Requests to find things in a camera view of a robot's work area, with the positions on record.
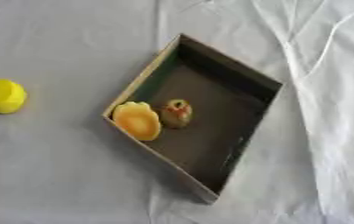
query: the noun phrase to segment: yellow bottle cap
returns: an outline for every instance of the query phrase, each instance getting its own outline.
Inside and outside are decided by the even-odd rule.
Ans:
[[[0,114],[17,111],[27,98],[25,90],[17,83],[0,79]]]

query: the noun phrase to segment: box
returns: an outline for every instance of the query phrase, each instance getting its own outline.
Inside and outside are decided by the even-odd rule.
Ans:
[[[163,128],[152,142],[132,141],[172,168],[200,198],[214,202],[281,84],[186,35],[173,40],[104,111],[127,101],[160,109],[181,98],[193,107],[185,129]]]

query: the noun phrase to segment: white cloth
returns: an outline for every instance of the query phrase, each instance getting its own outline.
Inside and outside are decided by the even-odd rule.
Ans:
[[[285,83],[213,206],[100,116],[180,32]],[[0,0],[0,78],[0,223],[354,223],[354,0]]]

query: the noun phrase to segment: orange flower-shaped object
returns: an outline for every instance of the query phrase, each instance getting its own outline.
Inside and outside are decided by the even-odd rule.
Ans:
[[[157,113],[145,102],[128,101],[113,112],[116,125],[140,141],[152,141],[160,133],[161,126]]]

